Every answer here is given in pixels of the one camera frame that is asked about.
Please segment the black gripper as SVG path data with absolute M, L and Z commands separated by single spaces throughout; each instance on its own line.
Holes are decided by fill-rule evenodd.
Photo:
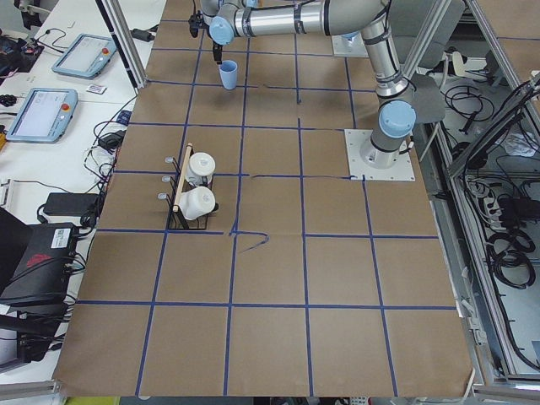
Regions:
M 194 12 L 188 19 L 189 32 L 192 38 L 197 38 L 199 31 L 203 28 L 203 15 L 200 11 Z M 213 59 L 216 63 L 222 62 L 222 46 L 213 42 Z

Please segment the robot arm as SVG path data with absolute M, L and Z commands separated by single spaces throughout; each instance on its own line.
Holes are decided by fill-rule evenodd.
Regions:
M 388 20 L 390 9 L 388 1 L 293 1 L 270 6 L 258 1 L 195 1 L 188 24 L 192 37 L 202 31 L 208 34 L 217 64 L 223 61 L 223 47 L 236 38 L 316 33 L 360 41 L 374 75 L 379 107 L 359 156 L 372 170 L 388 170 L 396 164 L 416 120 Z

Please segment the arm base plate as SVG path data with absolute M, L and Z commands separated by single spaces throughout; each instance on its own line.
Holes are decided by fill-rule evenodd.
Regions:
M 368 58 L 368 52 L 360 33 L 353 37 L 333 35 L 332 51 L 335 57 Z
M 349 176 L 358 181 L 415 181 L 413 166 L 402 142 L 394 152 L 382 152 L 371 142 L 371 130 L 345 129 Z

